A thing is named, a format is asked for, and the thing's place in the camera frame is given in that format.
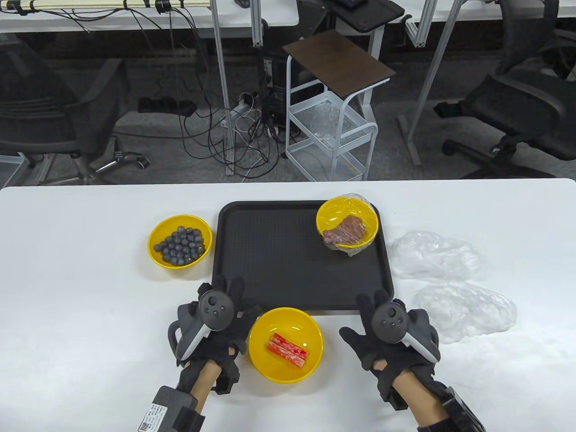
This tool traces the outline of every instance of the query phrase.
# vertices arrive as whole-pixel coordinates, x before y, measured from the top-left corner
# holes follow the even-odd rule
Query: chair wheel
[[[445,142],[442,144],[442,153],[444,153],[446,156],[452,156],[454,153],[456,153],[456,149],[451,143]]]
[[[150,161],[146,159],[144,156],[139,156],[136,158],[136,162],[138,164],[139,169],[146,169],[150,166]]]

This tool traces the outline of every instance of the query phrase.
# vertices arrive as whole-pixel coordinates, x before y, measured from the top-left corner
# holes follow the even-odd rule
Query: chair base
[[[46,167],[43,166],[40,170],[38,185],[114,184],[114,182],[104,179],[103,175],[126,165],[136,165],[139,169],[146,169],[150,166],[149,160],[141,153],[124,151],[122,142],[117,138],[114,141],[114,156],[112,160],[103,163],[96,169],[90,166],[86,155],[71,155],[72,162],[76,165],[78,171],[78,173],[73,176],[46,180],[53,160],[53,157],[50,156],[52,155],[49,155],[45,159]]]
[[[502,147],[496,145],[492,148],[490,157],[474,150],[460,142],[448,139],[442,145],[442,152],[446,156],[456,153],[476,164],[480,169],[462,177],[463,179],[554,179],[556,176],[537,169],[519,166],[510,162],[516,152],[516,146]]]

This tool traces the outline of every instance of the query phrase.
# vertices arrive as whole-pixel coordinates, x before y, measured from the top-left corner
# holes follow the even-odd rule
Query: black glove
[[[402,342],[389,344],[380,340],[372,330],[371,319],[375,309],[387,302],[386,293],[382,290],[374,293],[374,305],[366,294],[359,294],[356,297],[360,318],[366,335],[359,335],[349,327],[340,329],[340,336],[356,352],[365,370],[371,371],[378,378],[378,391],[385,402],[396,410],[408,408],[406,402],[394,390],[392,383],[404,369],[412,370],[420,379],[420,376],[431,376],[434,374],[434,364],[426,360],[414,348],[407,347]],[[394,300],[404,309],[406,306],[400,300]],[[374,370],[374,362],[386,360],[388,365],[384,370]]]
[[[209,290],[224,291],[232,300],[236,314],[238,315],[238,312],[244,312],[244,314],[240,318],[236,316],[224,330],[211,332],[207,338],[203,338],[192,355],[184,362],[187,367],[180,373],[177,389],[187,393],[192,390],[198,379],[198,374],[208,360],[213,360],[222,368],[222,373],[216,380],[216,386],[213,390],[218,394],[230,393],[232,385],[237,383],[240,378],[240,372],[234,360],[238,353],[244,354],[246,352],[246,338],[262,311],[260,305],[246,307],[242,303],[243,279],[233,279],[228,289],[226,289],[226,279],[222,276],[215,276],[213,282],[213,285],[203,283],[198,288],[198,297]],[[197,301],[190,304],[192,314],[196,313],[197,308]],[[230,354],[230,348],[233,348],[233,354]]]

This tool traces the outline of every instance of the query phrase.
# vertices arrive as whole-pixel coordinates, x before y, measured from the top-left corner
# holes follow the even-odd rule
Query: table leg
[[[380,48],[382,47],[382,39],[384,38],[384,26],[378,27],[370,35],[370,45],[368,46],[368,53],[375,59],[380,57]],[[365,91],[362,94],[361,108],[364,118],[368,122],[376,122],[374,119],[374,112],[372,111],[372,89]]]
[[[436,77],[436,73],[438,72],[438,67],[442,62],[442,57],[444,56],[444,51],[446,51],[446,46],[448,45],[448,41],[450,40],[452,30],[454,29],[454,24],[458,19],[460,8],[464,3],[466,3],[466,1],[468,0],[454,0],[454,2],[452,3],[452,9],[450,10],[450,15],[448,15],[448,19],[446,20],[446,25],[444,26],[442,36],[440,37],[440,41],[438,42],[438,47],[436,48],[436,52],[434,53],[432,63],[430,65],[430,68],[428,69],[428,74],[426,75],[424,86],[422,87],[422,91],[420,92],[420,97],[418,98],[418,105],[416,107],[414,117],[412,118],[410,129],[408,129],[409,126],[408,119],[405,116],[398,117],[398,123],[400,124],[400,129],[402,130],[402,133],[404,135],[404,141],[408,146],[408,151],[410,152],[410,157],[412,158],[412,163],[414,165],[422,164],[422,162],[420,161],[418,150],[416,149],[416,145],[414,144],[414,131],[416,130],[416,126],[418,125],[418,121],[420,120],[420,116],[422,115],[422,110],[424,109],[424,105],[426,104],[426,99],[428,99],[428,94],[430,93],[430,88],[432,87],[432,83],[434,82],[434,78]]]
[[[224,145],[224,160],[234,162],[234,131],[232,130],[232,118],[230,116],[230,99],[228,98],[228,83],[226,82],[226,69],[224,66],[224,55],[222,53],[222,38],[220,35],[220,21],[218,20],[218,9],[216,0],[210,0],[212,9],[212,20],[214,21],[214,40],[216,42],[216,54],[218,56],[218,70],[220,71],[220,83],[222,85],[222,97],[224,98],[224,111],[226,114],[226,135],[222,137]],[[234,175],[230,165],[226,166],[226,175]]]

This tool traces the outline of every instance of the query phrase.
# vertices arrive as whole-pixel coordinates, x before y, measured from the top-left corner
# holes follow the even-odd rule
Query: office chair
[[[443,102],[434,110],[441,118],[475,117],[506,135],[490,150],[492,157],[453,140],[444,142],[442,152],[460,153],[480,166],[465,179],[554,177],[510,159],[521,142],[563,161],[576,158],[576,82],[514,67],[549,50],[576,47],[576,33],[556,29],[558,0],[499,4],[504,50],[496,73],[488,74],[464,100]]]
[[[101,175],[126,164],[147,168],[139,153],[125,152],[116,138],[113,160],[99,168],[116,122],[127,112],[130,84],[122,60],[107,60],[91,87],[78,98],[23,41],[0,35],[0,151],[67,154],[78,173],[39,184],[107,184]],[[45,177],[50,167],[44,167]]]

